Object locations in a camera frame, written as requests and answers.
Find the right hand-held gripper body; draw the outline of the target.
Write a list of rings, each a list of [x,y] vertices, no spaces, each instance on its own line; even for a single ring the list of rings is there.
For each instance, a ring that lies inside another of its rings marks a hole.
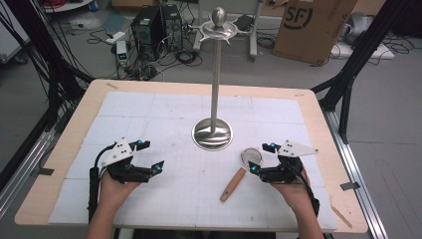
[[[316,148],[286,140],[276,152],[279,165],[261,168],[260,179],[268,183],[292,183],[304,170],[301,157],[317,154]]]

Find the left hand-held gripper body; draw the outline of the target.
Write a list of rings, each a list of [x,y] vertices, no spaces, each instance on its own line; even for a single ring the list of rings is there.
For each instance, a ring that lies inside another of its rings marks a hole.
[[[107,147],[109,154],[101,160],[101,173],[107,171],[112,179],[120,182],[148,182],[153,176],[151,168],[134,166],[133,160],[135,151],[131,150],[124,137],[113,145]]]

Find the small strainer with wooden handle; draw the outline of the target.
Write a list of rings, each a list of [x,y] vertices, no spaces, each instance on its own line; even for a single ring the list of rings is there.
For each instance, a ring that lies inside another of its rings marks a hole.
[[[258,165],[262,163],[262,155],[256,148],[249,147],[249,148],[244,149],[241,152],[241,160],[242,160],[243,165],[238,169],[238,171],[232,177],[232,179],[227,184],[227,186],[225,187],[225,189],[223,190],[220,196],[220,200],[222,202],[226,202],[227,199],[235,191],[236,187],[239,185],[244,175],[249,170],[250,162],[253,162]]]

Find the person's right hand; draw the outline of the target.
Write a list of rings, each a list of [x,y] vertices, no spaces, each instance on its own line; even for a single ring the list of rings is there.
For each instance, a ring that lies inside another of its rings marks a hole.
[[[272,186],[282,194],[286,203],[295,213],[314,214],[311,199],[300,179],[296,179],[290,184],[272,183]]]

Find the white grid mat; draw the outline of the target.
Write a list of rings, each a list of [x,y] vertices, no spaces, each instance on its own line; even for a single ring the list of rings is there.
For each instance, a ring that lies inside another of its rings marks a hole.
[[[234,137],[224,149],[209,151],[192,139],[194,125],[209,116],[207,96],[110,92],[70,167],[49,218],[52,224],[88,221],[89,170],[106,146],[125,137],[147,140],[133,164],[163,164],[160,174],[141,184],[125,201],[115,224],[128,227],[295,231],[292,209],[280,193],[247,173],[233,194],[220,196],[242,166],[244,149],[265,143],[310,144],[303,112],[296,100],[222,97],[219,118]]]

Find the steel hanging rack stand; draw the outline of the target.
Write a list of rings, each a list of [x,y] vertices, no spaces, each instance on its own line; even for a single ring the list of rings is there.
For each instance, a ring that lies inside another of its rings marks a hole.
[[[223,119],[219,119],[217,114],[222,43],[229,43],[229,40],[238,33],[238,28],[227,21],[227,13],[222,7],[216,7],[211,13],[210,20],[201,24],[199,30],[203,35],[201,41],[214,41],[211,116],[198,121],[192,129],[191,135],[193,141],[200,148],[217,151],[227,147],[233,139],[231,126]]]

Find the person's dark clothing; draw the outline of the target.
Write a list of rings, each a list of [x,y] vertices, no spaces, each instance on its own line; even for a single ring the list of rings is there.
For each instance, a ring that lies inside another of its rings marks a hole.
[[[132,239],[276,239],[274,232],[177,231],[136,229]]]

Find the thin wooden strip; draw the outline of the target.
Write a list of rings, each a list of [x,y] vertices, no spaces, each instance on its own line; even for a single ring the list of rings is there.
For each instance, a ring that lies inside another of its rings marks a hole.
[[[336,214],[336,216],[350,229],[352,229],[352,224],[345,218],[345,216],[333,205],[330,206],[331,210]]]

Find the small device with green display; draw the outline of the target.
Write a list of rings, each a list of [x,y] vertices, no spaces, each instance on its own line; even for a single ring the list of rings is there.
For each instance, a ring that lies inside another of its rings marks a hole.
[[[126,67],[127,66],[127,60],[128,60],[128,54],[127,54],[127,45],[126,41],[117,41],[115,44],[115,53],[118,63]]]

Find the large black computer tower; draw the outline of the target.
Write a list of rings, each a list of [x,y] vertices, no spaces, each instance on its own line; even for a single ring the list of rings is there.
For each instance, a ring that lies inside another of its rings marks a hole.
[[[140,58],[156,61],[159,58],[158,44],[164,39],[161,8],[143,5],[130,28]]]

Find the brown cardboard box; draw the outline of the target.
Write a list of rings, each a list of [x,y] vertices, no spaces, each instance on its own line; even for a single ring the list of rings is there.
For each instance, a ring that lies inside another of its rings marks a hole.
[[[357,0],[285,0],[275,56],[323,65]]]

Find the slim black computer tower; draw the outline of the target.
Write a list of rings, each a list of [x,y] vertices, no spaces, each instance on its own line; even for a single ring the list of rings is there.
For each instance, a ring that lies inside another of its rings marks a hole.
[[[174,4],[161,7],[164,20],[165,33],[167,35],[167,49],[169,52],[178,52],[183,49],[181,16]]]

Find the white foam board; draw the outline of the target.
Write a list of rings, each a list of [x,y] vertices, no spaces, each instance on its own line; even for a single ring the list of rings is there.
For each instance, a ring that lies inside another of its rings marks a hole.
[[[383,44],[378,45],[373,51],[368,48],[363,48],[363,50],[365,54],[370,53],[370,58],[373,60],[393,60],[395,58],[395,55]],[[351,45],[345,42],[337,42],[332,47],[330,55],[335,59],[348,59],[354,51],[355,48]]]

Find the aluminium rail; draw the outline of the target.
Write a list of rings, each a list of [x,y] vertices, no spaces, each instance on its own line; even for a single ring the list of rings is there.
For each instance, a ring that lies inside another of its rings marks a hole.
[[[47,155],[48,148],[55,140],[56,134],[54,129],[43,131],[24,144],[24,151],[19,154],[21,162],[3,189],[0,190],[0,220],[4,217],[41,159]]]
[[[355,193],[360,209],[365,218],[372,239],[389,239],[370,196],[364,177],[358,167],[350,145],[344,142],[339,130],[339,119],[335,112],[322,111],[334,143],[339,152],[346,174],[349,178],[350,189]]]

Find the black metal frame post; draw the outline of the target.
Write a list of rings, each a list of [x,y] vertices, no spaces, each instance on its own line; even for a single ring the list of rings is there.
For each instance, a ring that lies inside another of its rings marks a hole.
[[[312,88],[315,94],[327,90],[325,96],[318,101],[319,106],[325,111],[334,112],[337,103],[341,102],[338,132],[344,142],[348,143],[347,125],[353,84],[371,56],[370,53],[365,54],[363,48],[373,51],[380,45],[399,18],[417,1],[386,0],[339,73]]]
[[[26,43],[2,13],[0,22],[27,53],[40,79],[49,86],[46,128],[50,129],[56,124],[63,103],[76,103],[84,95],[85,90],[78,79],[90,84],[94,78],[65,60],[33,0],[4,0],[4,3],[29,37],[32,46]]]

